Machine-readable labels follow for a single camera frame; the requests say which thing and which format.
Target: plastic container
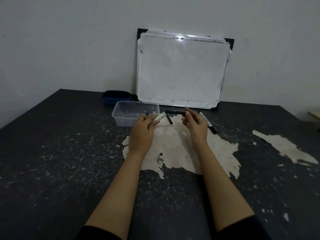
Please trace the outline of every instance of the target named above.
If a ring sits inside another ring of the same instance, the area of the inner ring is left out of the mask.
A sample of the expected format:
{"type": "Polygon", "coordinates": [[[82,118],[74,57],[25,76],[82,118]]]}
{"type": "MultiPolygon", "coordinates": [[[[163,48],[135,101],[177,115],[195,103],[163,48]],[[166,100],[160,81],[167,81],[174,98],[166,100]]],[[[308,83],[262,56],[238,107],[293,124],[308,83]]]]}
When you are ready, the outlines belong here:
{"type": "Polygon", "coordinates": [[[112,112],[118,126],[133,126],[140,115],[146,113],[159,114],[159,105],[156,103],[119,101],[112,112]]]}
{"type": "Polygon", "coordinates": [[[126,91],[108,90],[102,95],[104,104],[116,104],[118,101],[130,101],[131,94],[126,91]]]}

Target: black sleeve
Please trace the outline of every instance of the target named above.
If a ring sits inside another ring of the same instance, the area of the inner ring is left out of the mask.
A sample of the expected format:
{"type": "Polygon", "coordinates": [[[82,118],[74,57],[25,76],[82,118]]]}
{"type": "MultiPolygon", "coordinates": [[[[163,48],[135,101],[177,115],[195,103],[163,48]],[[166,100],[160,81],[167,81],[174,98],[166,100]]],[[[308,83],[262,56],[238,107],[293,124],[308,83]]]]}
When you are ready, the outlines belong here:
{"type": "Polygon", "coordinates": [[[111,232],[94,226],[83,226],[76,236],[75,240],[103,239],[103,240],[121,240],[111,232]]]}
{"type": "Polygon", "coordinates": [[[218,232],[219,239],[271,239],[257,216],[242,219],[218,232]]]}

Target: person's left forearm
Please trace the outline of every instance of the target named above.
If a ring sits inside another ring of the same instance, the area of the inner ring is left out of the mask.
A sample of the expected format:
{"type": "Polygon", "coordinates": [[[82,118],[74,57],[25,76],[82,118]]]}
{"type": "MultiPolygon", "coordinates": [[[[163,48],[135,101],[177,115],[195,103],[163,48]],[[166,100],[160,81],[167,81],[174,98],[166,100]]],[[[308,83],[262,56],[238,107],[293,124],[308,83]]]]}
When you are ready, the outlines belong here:
{"type": "Polygon", "coordinates": [[[86,225],[127,239],[144,156],[129,153],[86,225]]]}

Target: white wall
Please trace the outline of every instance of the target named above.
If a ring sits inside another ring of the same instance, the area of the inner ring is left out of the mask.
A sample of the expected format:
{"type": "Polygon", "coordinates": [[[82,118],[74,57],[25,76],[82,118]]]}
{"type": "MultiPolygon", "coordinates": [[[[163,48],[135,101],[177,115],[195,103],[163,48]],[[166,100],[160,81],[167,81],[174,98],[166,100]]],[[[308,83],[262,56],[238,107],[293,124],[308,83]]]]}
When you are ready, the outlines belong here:
{"type": "Polygon", "coordinates": [[[320,0],[0,0],[0,127],[59,88],[134,92],[137,28],[234,38],[221,100],[308,119],[319,27],[320,0]]]}

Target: person's left hand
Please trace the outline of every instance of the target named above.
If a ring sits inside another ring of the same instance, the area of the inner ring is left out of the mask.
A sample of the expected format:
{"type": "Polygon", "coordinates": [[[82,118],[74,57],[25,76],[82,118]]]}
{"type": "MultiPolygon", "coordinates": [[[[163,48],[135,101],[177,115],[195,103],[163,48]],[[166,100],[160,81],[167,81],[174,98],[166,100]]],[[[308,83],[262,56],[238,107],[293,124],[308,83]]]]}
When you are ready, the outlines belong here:
{"type": "Polygon", "coordinates": [[[129,153],[139,154],[142,158],[149,151],[153,141],[153,131],[159,120],[153,121],[157,116],[140,115],[130,132],[129,153]]]}

